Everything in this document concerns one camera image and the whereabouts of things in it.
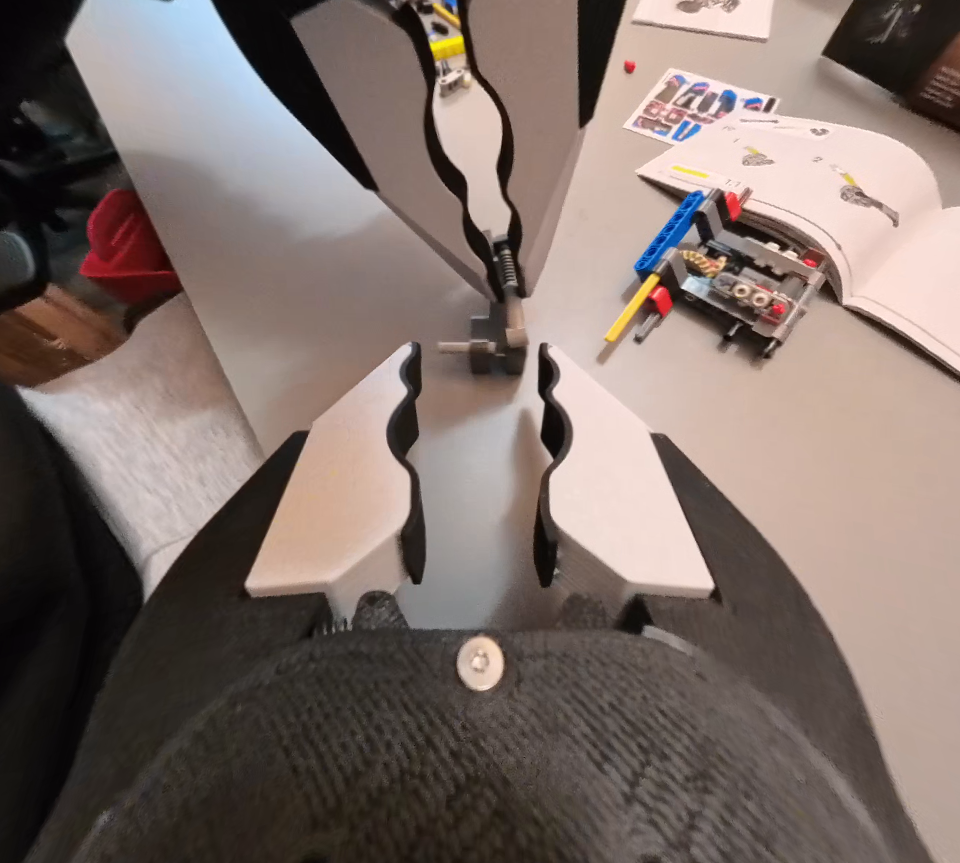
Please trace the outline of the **partly built lego vehicle frame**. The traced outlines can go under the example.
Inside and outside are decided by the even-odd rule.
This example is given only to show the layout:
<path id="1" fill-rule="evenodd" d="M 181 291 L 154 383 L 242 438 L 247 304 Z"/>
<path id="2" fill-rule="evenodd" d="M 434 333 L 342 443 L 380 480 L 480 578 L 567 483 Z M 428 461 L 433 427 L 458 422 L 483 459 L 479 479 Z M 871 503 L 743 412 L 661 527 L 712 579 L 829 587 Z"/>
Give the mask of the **partly built lego vehicle frame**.
<path id="1" fill-rule="evenodd" d="M 722 346 L 745 335 L 760 360 L 774 357 L 822 287 L 825 257 L 748 234 L 740 224 L 751 196 L 726 183 L 683 198 L 634 263 L 638 287 L 607 329 L 606 345 L 630 328 L 643 343 L 686 302 L 726 321 Z"/>

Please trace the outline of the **black office chair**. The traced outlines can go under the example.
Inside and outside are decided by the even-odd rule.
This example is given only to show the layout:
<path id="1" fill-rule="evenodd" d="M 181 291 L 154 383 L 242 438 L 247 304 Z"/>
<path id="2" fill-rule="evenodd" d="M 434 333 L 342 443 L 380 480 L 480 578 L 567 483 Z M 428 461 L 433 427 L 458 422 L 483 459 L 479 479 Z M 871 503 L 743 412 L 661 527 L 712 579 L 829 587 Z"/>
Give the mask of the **black office chair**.
<path id="1" fill-rule="evenodd" d="M 106 293 L 81 276 L 88 223 L 103 197 L 130 178 L 65 46 L 2 105 L 1 308 L 53 286 L 93 306 Z"/>

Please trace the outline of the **dark lego set box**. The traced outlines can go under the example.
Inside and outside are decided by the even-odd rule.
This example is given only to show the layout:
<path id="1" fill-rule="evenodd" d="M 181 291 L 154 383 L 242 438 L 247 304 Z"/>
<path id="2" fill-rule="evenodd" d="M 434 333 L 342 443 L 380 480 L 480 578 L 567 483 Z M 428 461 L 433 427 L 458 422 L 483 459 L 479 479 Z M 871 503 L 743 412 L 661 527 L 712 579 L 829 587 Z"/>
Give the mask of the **dark lego set box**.
<path id="1" fill-rule="evenodd" d="M 959 0 L 853 0 L 822 56 L 958 131 Z"/>

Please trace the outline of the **scattered small lego pieces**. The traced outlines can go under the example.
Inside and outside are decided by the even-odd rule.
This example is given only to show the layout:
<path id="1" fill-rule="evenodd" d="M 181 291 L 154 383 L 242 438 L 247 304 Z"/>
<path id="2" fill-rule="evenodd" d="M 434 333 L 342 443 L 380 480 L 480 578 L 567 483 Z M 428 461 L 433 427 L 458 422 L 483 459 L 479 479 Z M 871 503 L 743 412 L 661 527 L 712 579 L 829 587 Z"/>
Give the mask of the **scattered small lego pieces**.
<path id="1" fill-rule="evenodd" d="M 387 0 L 395 9 L 413 7 L 430 40 L 452 38 L 461 34 L 461 18 L 456 0 Z"/>

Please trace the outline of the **person's black clothing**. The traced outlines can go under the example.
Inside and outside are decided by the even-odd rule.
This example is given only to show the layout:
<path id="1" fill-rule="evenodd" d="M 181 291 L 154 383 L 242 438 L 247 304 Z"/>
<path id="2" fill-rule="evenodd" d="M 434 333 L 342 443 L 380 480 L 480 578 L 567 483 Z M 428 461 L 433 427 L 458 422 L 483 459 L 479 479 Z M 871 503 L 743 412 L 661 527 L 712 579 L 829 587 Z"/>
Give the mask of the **person's black clothing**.
<path id="1" fill-rule="evenodd" d="M 2 384 L 2 861 L 22 861 L 37 839 L 142 602 L 87 481 Z"/>

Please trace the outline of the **open lego instruction booklet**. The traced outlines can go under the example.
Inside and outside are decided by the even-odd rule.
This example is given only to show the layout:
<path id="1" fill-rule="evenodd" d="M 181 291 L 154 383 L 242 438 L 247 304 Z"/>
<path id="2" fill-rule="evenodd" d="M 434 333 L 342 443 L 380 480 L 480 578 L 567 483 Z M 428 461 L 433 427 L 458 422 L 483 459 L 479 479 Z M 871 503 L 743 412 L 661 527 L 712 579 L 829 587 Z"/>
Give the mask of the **open lego instruction booklet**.
<path id="1" fill-rule="evenodd" d="M 752 115 L 702 129 L 635 174 L 676 194 L 750 189 L 750 219 L 821 252 L 841 305 L 958 375 L 959 210 L 944 206 L 935 174 L 906 144 L 855 126 Z"/>

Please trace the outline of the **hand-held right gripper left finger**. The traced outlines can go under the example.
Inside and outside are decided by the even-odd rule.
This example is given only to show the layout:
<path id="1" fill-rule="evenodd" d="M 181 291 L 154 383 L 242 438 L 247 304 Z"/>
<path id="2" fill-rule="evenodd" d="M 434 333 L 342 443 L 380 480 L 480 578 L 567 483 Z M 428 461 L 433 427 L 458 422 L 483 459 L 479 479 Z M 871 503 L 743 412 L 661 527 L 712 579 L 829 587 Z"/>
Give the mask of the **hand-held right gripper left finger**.
<path id="1" fill-rule="evenodd" d="M 248 572 L 253 598 L 323 595 L 352 614 L 426 568 L 419 438 L 422 347 L 402 344 L 312 424 Z"/>

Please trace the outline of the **lego sticker sheet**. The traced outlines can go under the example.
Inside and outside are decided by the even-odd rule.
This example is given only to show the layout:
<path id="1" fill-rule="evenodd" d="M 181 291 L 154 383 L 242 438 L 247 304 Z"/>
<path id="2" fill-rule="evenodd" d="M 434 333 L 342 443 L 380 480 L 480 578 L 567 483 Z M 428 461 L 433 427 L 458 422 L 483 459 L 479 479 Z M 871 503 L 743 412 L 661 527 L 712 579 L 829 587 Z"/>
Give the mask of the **lego sticker sheet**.
<path id="1" fill-rule="evenodd" d="M 622 128 L 673 146 L 733 115 L 775 114 L 780 104 L 772 94 L 669 68 Z"/>

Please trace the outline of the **grey lego shock absorber piece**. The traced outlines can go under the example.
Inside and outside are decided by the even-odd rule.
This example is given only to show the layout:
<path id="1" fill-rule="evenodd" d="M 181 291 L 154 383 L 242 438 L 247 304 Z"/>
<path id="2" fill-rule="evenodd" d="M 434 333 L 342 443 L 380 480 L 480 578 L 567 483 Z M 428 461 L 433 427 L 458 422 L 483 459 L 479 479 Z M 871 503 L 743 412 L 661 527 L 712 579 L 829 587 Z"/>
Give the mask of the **grey lego shock absorber piece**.
<path id="1" fill-rule="evenodd" d="M 491 246 L 501 297 L 488 305 L 486 316 L 471 318 L 466 341 L 439 341 L 436 350 L 464 357 L 474 376 L 521 377 L 529 349 L 525 276 L 508 235 L 496 237 Z"/>

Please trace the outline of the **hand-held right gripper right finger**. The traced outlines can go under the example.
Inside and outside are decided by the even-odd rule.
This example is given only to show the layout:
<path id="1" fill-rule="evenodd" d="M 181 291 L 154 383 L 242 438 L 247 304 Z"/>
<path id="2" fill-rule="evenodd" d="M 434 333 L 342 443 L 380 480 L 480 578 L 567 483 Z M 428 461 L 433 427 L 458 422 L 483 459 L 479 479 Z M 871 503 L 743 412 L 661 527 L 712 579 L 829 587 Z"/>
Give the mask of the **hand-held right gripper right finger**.
<path id="1" fill-rule="evenodd" d="M 550 456 L 534 518 L 539 585 L 621 614 L 638 597 L 705 600 L 714 577 L 654 433 L 555 344 L 537 352 Z"/>

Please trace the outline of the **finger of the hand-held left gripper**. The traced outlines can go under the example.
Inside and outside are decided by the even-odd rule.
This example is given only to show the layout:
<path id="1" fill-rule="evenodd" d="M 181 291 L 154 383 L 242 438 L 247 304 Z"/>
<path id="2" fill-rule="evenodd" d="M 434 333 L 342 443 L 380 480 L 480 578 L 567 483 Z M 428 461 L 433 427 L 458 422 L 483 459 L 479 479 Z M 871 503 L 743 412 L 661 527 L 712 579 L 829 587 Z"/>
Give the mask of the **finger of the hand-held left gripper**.
<path id="1" fill-rule="evenodd" d="M 456 165 L 482 231 L 522 225 L 515 259 L 532 297 L 583 144 L 577 0 L 469 0 L 479 76 L 456 103 Z"/>
<path id="2" fill-rule="evenodd" d="M 439 139 L 435 61 L 414 6 L 327 0 L 292 26 L 379 199 L 472 288 L 500 300 L 491 242 Z"/>

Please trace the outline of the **red cloth bag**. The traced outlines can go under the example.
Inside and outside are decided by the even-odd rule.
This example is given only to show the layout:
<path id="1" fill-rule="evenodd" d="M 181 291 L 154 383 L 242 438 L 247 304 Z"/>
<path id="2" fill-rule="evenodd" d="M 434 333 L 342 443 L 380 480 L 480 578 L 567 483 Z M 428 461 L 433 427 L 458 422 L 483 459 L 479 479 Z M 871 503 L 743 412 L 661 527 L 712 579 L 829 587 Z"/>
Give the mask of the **red cloth bag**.
<path id="1" fill-rule="evenodd" d="M 182 283 L 135 190 L 113 189 L 90 212 L 78 271 L 121 304 L 181 293 Z"/>

